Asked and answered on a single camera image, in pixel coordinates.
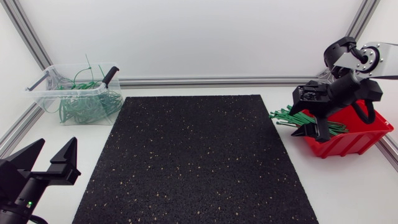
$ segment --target transparent container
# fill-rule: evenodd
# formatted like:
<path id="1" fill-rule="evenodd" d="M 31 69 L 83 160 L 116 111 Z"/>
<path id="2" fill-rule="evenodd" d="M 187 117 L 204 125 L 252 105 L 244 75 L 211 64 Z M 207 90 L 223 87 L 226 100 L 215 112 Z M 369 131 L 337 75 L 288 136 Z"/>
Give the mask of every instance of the transparent container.
<path id="1" fill-rule="evenodd" d="M 114 124 L 123 105 L 115 63 L 52 65 L 26 94 L 64 125 Z"/>

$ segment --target black rubber mat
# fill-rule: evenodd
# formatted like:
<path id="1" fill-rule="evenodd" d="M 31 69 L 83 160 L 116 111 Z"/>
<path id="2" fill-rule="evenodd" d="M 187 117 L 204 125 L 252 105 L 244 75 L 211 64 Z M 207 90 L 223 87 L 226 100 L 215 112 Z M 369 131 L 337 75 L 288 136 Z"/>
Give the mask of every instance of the black rubber mat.
<path id="1" fill-rule="evenodd" d="M 318 222 L 251 95 L 126 98 L 74 223 Z"/>

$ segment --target white wall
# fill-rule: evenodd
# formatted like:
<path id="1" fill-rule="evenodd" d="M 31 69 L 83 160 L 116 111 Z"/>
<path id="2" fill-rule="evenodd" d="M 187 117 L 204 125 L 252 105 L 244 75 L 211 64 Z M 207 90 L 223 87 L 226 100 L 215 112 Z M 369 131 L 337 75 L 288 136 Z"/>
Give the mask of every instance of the white wall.
<path id="1" fill-rule="evenodd" d="M 358 46 L 367 42 L 380 41 L 398 44 L 398 1 L 382 0 L 369 21 L 368 26 L 358 40 Z M 380 84 L 384 94 L 381 102 L 374 104 L 380 112 L 396 129 L 398 129 L 398 80 L 375 80 Z M 398 130 L 392 133 L 398 142 Z"/>
<path id="2" fill-rule="evenodd" d="M 20 0 L 53 63 L 120 77 L 314 76 L 362 0 Z"/>
<path id="3" fill-rule="evenodd" d="M 22 94 L 41 69 L 0 5 L 0 137 L 33 101 Z"/>

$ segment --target red plastic bin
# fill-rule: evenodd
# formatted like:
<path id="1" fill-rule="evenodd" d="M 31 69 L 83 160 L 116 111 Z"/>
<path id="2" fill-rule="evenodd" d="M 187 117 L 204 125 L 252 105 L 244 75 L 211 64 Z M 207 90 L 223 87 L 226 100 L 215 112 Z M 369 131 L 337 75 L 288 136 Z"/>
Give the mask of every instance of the red plastic bin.
<path id="1" fill-rule="evenodd" d="M 357 101 L 357 104 L 363 111 L 367 112 L 363 100 Z M 392 125 L 377 111 L 373 124 L 364 124 L 356 115 L 352 106 L 347 106 L 331 115 L 328 120 L 347 125 L 349 133 L 333 136 L 329 141 L 324 143 L 317 142 L 314 138 L 304 137 L 313 153 L 322 159 L 328 156 L 345 156 L 352 153 L 362 155 L 384 135 L 394 130 Z"/>

